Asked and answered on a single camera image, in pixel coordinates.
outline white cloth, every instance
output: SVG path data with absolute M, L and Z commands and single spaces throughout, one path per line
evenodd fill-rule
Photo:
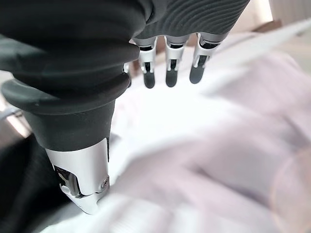
M 234 70 L 241 74 L 233 66 L 203 79 Z M 234 82 L 189 92 L 133 80 L 116 103 L 112 132 L 121 140 L 111 148 L 111 192 L 100 212 L 88 216 L 71 204 L 38 231 L 306 232 L 310 77 L 283 54 L 242 70 Z

